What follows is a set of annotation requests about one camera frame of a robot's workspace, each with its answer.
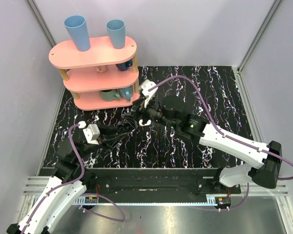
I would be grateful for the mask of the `black marbled table mat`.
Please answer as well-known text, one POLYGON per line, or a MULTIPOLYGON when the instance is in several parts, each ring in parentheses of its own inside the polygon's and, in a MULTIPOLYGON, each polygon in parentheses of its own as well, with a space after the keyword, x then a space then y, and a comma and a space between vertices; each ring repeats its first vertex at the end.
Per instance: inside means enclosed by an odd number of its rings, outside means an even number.
MULTIPOLYGON (((252 132, 239 88, 230 66, 143 66, 139 68, 139 80, 155 83, 173 76, 183 78, 161 86, 155 98, 166 96, 182 100, 187 110, 198 116, 207 114, 208 106, 215 123, 221 128, 252 139, 252 132)), ((80 121, 115 125, 121 121, 128 108, 82 111, 74 104, 69 91, 65 91, 58 111, 52 136, 42 166, 51 168, 57 162, 58 143, 68 136, 68 129, 80 121)), ((171 128, 153 123, 131 132, 113 150, 96 148, 85 156, 89 168, 218 168, 235 167, 242 161, 219 150, 194 145, 184 140, 171 128)))

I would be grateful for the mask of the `right light blue cup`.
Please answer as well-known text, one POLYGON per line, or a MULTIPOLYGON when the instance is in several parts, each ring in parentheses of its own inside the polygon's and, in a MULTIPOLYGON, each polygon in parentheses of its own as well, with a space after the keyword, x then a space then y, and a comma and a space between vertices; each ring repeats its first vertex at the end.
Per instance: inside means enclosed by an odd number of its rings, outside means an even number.
POLYGON ((126 41, 125 23, 120 19, 113 19, 106 24, 106 29, 113 47, 122 49, 126 41))

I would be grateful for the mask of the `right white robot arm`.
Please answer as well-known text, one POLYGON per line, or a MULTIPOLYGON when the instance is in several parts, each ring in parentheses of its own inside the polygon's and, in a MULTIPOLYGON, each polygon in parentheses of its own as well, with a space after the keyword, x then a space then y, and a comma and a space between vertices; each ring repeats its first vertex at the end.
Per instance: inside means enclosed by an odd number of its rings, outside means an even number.
POLYGON ((161 102, 153 99, 148 104, 140 98, 122 119, 134 129, 154 121, 172 128, 193 144, 212 147, 244 161, 241 166, 217 170, 212 181, 212 188, 217 193, 240 183, 254 182, 268 189, 277 186, 282 157, 279 142, 256 142, 213 126, 211 121, 189 113, 178 97, 167 96, 161 102))

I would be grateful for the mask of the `pink mug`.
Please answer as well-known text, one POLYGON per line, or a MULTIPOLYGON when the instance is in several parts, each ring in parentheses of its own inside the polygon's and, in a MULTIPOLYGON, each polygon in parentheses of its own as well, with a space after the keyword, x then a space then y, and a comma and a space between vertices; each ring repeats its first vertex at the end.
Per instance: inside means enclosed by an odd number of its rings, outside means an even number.
POLYGON ((98 73, 104 73, 108 70, 108 66, 107 65, 96 66, 95 69, 98 73))

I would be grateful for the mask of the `black earbud charging case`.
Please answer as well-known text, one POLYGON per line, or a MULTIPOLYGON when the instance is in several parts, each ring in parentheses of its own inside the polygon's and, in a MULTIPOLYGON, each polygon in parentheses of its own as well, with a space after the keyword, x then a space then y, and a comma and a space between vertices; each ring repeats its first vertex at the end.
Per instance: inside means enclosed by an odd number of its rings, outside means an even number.
POLYGON ((117 132, 119 134, 122 133, 129 133, 132 131, 132 126, 129 123, 118 123, 117 125, 117 132))

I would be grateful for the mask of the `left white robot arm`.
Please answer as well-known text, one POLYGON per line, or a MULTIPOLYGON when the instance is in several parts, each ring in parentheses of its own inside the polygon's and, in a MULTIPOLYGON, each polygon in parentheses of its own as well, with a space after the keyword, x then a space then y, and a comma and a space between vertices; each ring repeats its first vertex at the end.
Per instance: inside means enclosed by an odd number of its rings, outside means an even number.
POLYGON ((85 121, 71 126, 68 140, 71 151, 61 150, 54 174, 28 214, 19 223, 7 228, 8 234, 50 234, 71 205, 81 196, 92 196, 110 201, 98 192, 96 174, 84 167, 81 151, 77 149, 72 138, 76 127, 83 130, 87 143, 100 143, 100 129, 97 124, 87 125, 85 121))

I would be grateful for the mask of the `light blue cup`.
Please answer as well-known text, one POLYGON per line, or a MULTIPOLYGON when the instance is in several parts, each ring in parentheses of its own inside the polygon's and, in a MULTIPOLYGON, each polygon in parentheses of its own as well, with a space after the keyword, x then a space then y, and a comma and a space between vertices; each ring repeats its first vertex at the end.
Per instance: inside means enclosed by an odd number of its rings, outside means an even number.
POLYGON ((79 51, 90 49, 89 34, 85 17, 73 15, 65 19, 64 26, 79 51))
POLYGON ((113 19, 106 24, 106 29, 113 47, 122 49, 126 41, 125 23, 120 19, 113 19))

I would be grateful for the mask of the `teal ceramic mug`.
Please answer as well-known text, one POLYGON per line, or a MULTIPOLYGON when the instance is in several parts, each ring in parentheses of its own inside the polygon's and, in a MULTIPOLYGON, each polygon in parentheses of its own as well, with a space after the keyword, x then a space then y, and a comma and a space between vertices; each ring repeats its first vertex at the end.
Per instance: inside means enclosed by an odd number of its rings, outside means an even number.
POLYGON ((120 88, 118 90, 120 97, 127 100, 127 101, 131 101, 131 98, 133 96, 133 88, 132 86, 129 87, 125 87, 125 88, 120 88))

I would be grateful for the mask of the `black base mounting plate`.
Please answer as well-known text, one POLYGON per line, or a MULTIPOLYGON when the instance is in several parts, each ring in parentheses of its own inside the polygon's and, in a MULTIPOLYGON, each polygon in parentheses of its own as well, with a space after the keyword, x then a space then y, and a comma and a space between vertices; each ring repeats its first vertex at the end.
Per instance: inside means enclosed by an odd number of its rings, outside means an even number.
POLYGON ((217 185, 217 169, 92 169, 100 193, 116 203, 203 203, 208 195, 240 195, 217 185))

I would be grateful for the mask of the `pink three-tier shelf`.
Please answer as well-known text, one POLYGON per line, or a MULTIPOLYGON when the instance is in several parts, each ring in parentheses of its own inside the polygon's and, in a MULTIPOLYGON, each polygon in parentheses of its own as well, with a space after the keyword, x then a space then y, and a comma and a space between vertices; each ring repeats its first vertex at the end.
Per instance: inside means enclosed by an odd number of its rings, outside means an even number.
POLYGON ((74 98, 77 108, 84 111, 110 109, 130 106, 140 97, 139 71, 136 61, 137 44, 126 37, 125 46, 115 49, 108 36, 90 38, 90 49, 79 51, 72 40, 55 45, 49 52, 49 61, 56 67, 63 84, 74 98), (120 71, 116 64, 132 60, 132 66, 120 71), (96 66, 107 65, 108 70, 98 73, 96 66), (99 95, 101 90, 111 90, 132 86, 131 101, 123 98, 104 101, 99 95))

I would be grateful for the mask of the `dark blue mug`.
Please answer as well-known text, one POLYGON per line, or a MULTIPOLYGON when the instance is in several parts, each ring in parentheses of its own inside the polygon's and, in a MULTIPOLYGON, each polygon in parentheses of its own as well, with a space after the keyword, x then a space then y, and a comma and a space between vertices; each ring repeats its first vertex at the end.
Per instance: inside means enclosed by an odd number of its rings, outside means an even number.
POLYGON ((120 71, 126 71, 131 66, 132 66, 132 60, 131 59, 126 61, 126 62, 116 64, 116 67, 120 71))

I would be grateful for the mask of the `green ceramic mug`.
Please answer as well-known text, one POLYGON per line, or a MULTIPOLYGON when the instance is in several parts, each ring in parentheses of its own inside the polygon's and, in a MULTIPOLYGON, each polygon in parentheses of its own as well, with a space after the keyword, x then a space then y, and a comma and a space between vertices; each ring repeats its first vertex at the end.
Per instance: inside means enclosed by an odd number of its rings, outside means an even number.
POLYGON ((101 99, 104 101, 114 101, 114 100, 121 99, 121 96, 118 93, 117 89, 101 90, 101 91, 99 91, 99 95, 100 95, 101 99))

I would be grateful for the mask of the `white earbud charging case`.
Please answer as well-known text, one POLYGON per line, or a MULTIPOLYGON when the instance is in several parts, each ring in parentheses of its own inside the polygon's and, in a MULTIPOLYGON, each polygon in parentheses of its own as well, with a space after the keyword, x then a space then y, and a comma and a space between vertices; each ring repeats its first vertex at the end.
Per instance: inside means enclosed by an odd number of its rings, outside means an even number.
POLYGON ((149 126, 150 124, 151 124, 151 120, 150 119, 148 119, 146 121, 144 121, 143 119, 140 119, 139 120, 139 125, 142 126, 142 127, 149 126))

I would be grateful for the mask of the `left light blue cup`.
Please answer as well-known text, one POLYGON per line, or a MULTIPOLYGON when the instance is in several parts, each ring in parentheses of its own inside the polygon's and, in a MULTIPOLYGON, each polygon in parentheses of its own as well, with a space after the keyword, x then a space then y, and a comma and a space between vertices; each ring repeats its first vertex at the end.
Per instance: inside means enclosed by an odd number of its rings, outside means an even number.
POLYGON ((64 26, 79 51, 90 49, 89 34, 85 17, 73 15, 65 19, 64 26))

